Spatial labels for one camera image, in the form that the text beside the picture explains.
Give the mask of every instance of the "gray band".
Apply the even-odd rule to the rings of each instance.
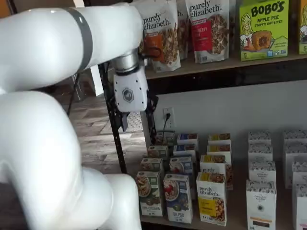
[[[88,66],[92,58],[92,54],[93,54],[92,32],[91,32],[90,26],[88,25],[86,19],[83,17],[83,15],[79,11],[73,8],[65,8],[64,10],[66,10],[74,18],[74,20],[78,24],[78,27],[80,28],[80,32],[82,36],[83,58],[79,66],[79,69],[77,71],[79,72],[80,70],[84,70]]]

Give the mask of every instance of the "red package label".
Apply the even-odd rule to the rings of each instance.
[[[211,22],[206,19],[194,21],[191,26],[194,51],[212,50]]]

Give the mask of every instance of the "electrical outlet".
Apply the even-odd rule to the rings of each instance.
[[[163,109],[163,124],[166,119],[166,114],[171,114],[170,118],[166,122],[165,130],[171,130],[175,128],[175,117],[174,117],[174,109],[173,108],[164,108]]]

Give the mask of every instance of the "floor mat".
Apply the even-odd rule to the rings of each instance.
[[[140,113],[131,112],[127,117],[127,122],[128,122],[128,128],[125,133],[143,132]],[[102,129],[100,134],[112,134],[110,121],[107,122],[106,126]]]

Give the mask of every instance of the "robot logo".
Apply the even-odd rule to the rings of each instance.
[[[126,102],[131,103],[134,100],[133,91],[129,88],[123,90],[123,97]]]

